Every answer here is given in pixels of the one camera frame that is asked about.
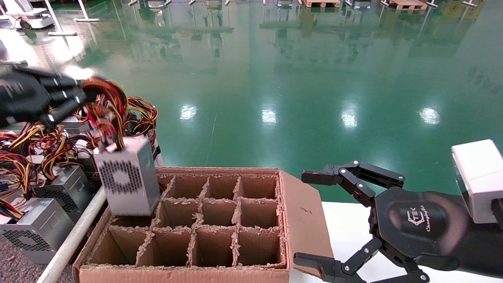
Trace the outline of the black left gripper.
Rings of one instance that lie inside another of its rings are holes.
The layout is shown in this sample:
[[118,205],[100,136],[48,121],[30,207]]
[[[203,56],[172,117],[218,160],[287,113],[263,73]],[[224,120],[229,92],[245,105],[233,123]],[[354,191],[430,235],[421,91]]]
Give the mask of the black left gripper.
[[[63,104],[48,112],[50,98]],[[86,102],[95,101],[97,92],[83,89],[83,81],[70,77],[38,77],[25,72],[5,72],[0,79],[0,125],[37,122],[56,128]]]

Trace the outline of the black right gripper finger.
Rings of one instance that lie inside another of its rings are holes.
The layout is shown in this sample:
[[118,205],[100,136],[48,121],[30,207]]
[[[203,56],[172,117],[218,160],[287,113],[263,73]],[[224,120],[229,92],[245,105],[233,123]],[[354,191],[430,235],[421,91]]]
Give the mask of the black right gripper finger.
[[[335,260],[332,257],[296,252],[294,263],[299,266],[315,268],[320,273],[322,281],[327,283],[364,283],[357,271],[375,256],[384,244],[379,238],[372,238],[355,252],[347,262]],[[413,259],[402,262],[406,275],[386,278],[378,283],[429,283],[429,276],[419,269]]]
[[404,186],[405,177],[396,172],[359,160],[343,165],[326,165],[320,171],[303,170],[302,182],[317,185],[339,185],[365,207],[375,206],[376,192],[365,183],[389,189]]

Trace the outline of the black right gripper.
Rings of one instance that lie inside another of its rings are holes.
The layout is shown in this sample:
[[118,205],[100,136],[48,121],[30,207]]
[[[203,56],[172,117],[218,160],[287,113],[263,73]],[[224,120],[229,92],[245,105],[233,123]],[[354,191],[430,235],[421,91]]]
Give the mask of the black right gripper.
[[402,266],[412,260],[445,272],[460,268],[459,249],[471,223],[462,197],[392,187],[374,201],[371,233],[391,262]]

